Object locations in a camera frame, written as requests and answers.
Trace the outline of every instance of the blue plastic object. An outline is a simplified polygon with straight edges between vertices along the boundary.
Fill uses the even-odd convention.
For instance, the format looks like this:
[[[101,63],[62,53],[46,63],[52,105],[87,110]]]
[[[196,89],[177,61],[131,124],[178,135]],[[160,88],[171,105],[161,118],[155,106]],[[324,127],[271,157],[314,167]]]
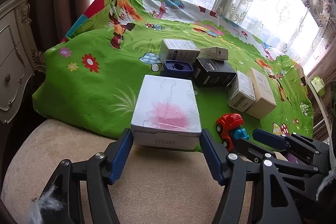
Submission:
[[[208,164],[212,178],[216,180],[219,183],[219,185],[224,185],[224,177],[222,174],[221,161],[204,130],[202,130],[201,136],[199,137],[199,144],[202,148],[202,152]]]
[[[122,140],[122,143],[120,144],[119,149],[111,163],[111,173],[109,180],[112,184],[115,183],[116,180],[120,178],[128,154],[131,151],[132,145],[133,145],[133,135],[132,131],[129,129],[124,139]]]
[[[179,60],[165,60],[160,76],[189,79],[194,74],[194,69],[189,62]]]
[[[253,130],[252,137],[255,141],[277,150],[286,150],[288,148],[288,144],[286,144],[284,137],[269,133],[259,128]]]
[[[233,132],[232,136],[235,140],[238,140],[240,138],[248,140],[250,138],[249,135],[247,135],[245,128],[237,128]]]

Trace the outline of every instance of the white box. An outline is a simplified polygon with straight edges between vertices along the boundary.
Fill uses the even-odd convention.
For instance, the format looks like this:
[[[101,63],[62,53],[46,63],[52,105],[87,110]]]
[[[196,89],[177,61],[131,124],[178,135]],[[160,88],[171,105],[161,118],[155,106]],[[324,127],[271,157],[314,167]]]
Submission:
[[[192,65],[199,53],[199,48],[190,40],[163,39],[159,59],[162,64],[165,60],[180,60]]]
[[[192,82],[145,75],[131,130],[134,144],[193,149],[202,128]]]
[[[227,88],[227,105],[244,112],[255,101],[251,79],[240,71]]]
[[[198,57],[203,58],[211,58],[211,59],[219,59],[219,60],[228,60],[229,59],[229,52],[227,48],[220,48],[220,47],[208,47],[208,48],[201,48]]]
[[[257,119],[262,119],[277,107],[277,103],[266,75],[254,68],[251,68],[247,75],[253,84],[255,102],[247,109],[246,113]]]

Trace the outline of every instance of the white fiber stuffing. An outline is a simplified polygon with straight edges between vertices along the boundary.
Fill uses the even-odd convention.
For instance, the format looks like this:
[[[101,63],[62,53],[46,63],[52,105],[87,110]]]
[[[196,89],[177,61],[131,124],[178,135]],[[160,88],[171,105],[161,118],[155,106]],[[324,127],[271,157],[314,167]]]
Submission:
[[[336,178],[336,168],[330,170],[329,174],[322,180],[322,182],[321,182],[321,184],[318,187],[317,192],[316,192],[316,201],[319,200],[320,193],[322,192],[324,187],[326,187],[328,184],[330,184],[333,181],[333,179],[335,179],[335,178]]]
[[[59,211],[63,208],[63,203],[53,196],[53,192],[55,189],[56,186],[52,185],[50,189],[45,192],[39,199],[32,199],[31,208],[28,212],[29,224],[43,224],[43,219],[41,215],[42,210]]]

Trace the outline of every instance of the red toy car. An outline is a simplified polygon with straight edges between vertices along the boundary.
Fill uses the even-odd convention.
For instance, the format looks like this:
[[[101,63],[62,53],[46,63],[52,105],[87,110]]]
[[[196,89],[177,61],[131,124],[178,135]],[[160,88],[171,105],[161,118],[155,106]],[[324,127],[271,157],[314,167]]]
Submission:
[[[225,114],[216,121],[216,131],[223,140],[223,145],[228,151],[234,149],[230,132],[239,128],[244,123],[238,113]]]

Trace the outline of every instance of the silver bolt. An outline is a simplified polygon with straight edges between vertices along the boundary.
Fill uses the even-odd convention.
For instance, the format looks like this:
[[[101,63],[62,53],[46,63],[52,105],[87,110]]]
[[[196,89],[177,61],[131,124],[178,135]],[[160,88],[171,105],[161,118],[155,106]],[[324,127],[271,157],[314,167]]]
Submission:
[[[69,160],[62,160],[61,161],[61,165],[63,165],[63,166],[67,166],[67,165],[69,165],[69,163],[70,163]]]
[[[236,160],[236,159],[238,159],[238,156],[236,154],[231,153],[231,154],[229,154],[228,158],[231,159],[231,160]]]
[[[95,156],[97,159],[102,159],[105,157],[105,154],[103,152],[98,152]]]
[[[266,166],[272,166],[272,162],[270,160],[264,160],[264,164]]]

